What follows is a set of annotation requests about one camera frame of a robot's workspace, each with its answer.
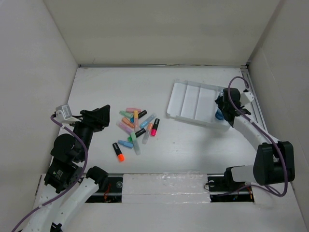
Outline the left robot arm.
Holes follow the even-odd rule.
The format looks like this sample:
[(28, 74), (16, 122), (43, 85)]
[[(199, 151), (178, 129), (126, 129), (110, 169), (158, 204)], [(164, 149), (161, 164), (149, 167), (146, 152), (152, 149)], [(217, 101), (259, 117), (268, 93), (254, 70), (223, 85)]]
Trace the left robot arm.
[(79, 116), (73, 116), (70, 107), (62, 105), (56, 108), (51, 120), (67, 133), (54, 141), (53, 160), (44, 178), (39, 205), (13, 231), (28, 220), (24, 232), (62, 232), (91, 194), (107, 187), (106, 171), (98, 166), (85, 169), (93, 134), (109, 125), (110, 106), (82, 110)]

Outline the pastel green clear highlighter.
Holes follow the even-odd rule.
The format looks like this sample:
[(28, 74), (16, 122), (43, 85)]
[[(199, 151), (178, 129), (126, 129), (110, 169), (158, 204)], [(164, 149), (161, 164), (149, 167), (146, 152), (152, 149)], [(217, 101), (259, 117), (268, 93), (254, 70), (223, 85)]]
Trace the pastel green clear highlighter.
[(138, 140), (137, 140), (137, 137), (135, 135), (135, 132), (132, 132), (130, 134), (130, 137), (132, 139), (132, 143), (133, 143), (133, 146), (134, 146), (134, 150), (136, 152), (136, 155), (140, 155), (141, 154), (141, 151), (140, 151), (140, 146), (138, 144)]

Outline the pastel yellow clear highlighter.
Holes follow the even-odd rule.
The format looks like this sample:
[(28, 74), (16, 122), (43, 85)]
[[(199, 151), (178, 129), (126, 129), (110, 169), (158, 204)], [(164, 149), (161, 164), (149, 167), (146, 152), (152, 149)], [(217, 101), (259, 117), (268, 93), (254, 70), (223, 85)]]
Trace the pastel yellow clear highlighter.
[(138, 110), (134, 110), (133, 115), (134, 115), (134, 130), (137, 131), (139, 129), (139, 112), (138, 112)]

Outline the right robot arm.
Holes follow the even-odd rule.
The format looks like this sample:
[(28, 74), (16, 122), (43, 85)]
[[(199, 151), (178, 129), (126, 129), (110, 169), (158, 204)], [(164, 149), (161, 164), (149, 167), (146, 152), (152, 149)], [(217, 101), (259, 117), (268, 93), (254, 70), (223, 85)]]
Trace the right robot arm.
[(244, 103), (253, 100), (251, 92), (243, 93), (236, 88), (225, 88), (215, 100), (219, 111), (229, 125), (240, 132), (255, 149), (253, 165), (228, 167), (224, 173), (223, 184), (228, 190), (235, 190), (240, 184), (255, 182), (271, 190), (270, 185), (287, 184), (295, 179), (295, 160), (293, 145), (282, 142), (250, 118)]

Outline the pastel orange clear highlighter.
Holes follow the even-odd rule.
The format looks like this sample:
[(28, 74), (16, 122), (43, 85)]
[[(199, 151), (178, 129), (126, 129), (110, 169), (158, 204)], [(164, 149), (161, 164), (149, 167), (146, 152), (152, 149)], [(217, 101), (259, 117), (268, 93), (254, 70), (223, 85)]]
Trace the pastel orange clear highlighter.
[(146, 129), (146, 133), (144, 134), (144, 137), (142, 139), (142, 144), (147, 144), (147, 141), (149, 139), (150, 133), (152, 131), (153, 123), (149, 123)]

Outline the pastel blue clear highlighter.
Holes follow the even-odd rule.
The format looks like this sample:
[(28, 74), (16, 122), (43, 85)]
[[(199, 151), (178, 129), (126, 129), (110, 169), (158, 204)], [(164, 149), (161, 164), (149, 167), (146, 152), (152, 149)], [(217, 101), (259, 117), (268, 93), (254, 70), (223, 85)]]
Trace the pastel blue clear highlighter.
[(149, 123), (156, 118), (156, 113), (151, 114), (147, 119), (140, 123), (140, 128), (145, 128)]

